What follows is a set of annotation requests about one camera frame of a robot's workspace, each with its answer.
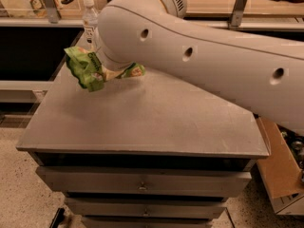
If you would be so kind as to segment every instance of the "wooden surface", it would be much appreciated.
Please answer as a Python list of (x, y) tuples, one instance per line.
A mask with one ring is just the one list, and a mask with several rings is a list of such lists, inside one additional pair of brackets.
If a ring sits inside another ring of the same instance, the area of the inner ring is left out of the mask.
[[(227, 17), (232, 13), (236, 0), (187, 0), (188, 16)], [(95, 0), (101, 10), (106, 0)], [(81, 18), (83, 0), (75, 0), (60, 10), (64, 19)], [(294, 4), (285, 1), (248, 0), (244, 16), (254, 17), (303, 17), (304, 3)]]
[(271, 199), (304, 193), (300, 181), (301, 170), (281, 136), (276, 124), (262, 119), (264, 131), (271, 146), (271, 156), (258, 160), (257, 165)]

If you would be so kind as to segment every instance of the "floor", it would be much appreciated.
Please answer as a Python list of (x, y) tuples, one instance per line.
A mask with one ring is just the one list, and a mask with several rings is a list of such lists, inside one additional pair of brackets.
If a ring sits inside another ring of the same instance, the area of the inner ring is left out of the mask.
[[(0, 119), (0, 228), (48, 228), (58, 208), (64, 207), (66, 219), (60, 228), (85, 228), (80, 216), (64, 205), (64, 196), (53, 193), (36, 176), (36, 162), (15, 145), (29, 117), (7, 116)], [(227, 209), (214, 228), (304, 228), (304, 218), (277, 216), (268, 200), (258, 169), (244, 191), (228, 199)]]

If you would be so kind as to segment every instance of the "water bottle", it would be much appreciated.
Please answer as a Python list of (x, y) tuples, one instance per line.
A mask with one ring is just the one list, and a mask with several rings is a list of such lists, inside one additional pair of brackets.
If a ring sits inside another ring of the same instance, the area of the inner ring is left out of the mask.
[(83, 16), (85, 38), (88, 43), (88, 49), (95, 51), (96, 42), (95, 30), (98, 22), (98, 11), (94, 7), (94, 0), (84, 0), (85, 12)]

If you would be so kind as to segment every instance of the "drawer handle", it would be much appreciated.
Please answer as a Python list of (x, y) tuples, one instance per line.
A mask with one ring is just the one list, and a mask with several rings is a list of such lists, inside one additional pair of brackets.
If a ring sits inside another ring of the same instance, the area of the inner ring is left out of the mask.
[(141, 183), (141, 186), (139, 187), (139, 190), (140, 190), (140, 191), (147, 191), (147, 190), (148, 190), (147, 186), (144, 184), (143, 181), (142, 181), (142, 183)]
[(146, 209), (144, 210), (144, 213), (142, 214), (142, 216), (144, 218), (149, 218), (150, 217), (150, 215), (149, 215), (149, 213), (148, 213), (148, 211)]

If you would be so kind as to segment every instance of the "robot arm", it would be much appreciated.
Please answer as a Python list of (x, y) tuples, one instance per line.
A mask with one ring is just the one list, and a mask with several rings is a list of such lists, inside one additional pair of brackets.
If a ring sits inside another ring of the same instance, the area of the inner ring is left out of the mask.
[(304, 43), (204, 28), (185, 11), (186, 0), (111, 1), (99, 15), (102, 63), (162, 70), (304, 135)]

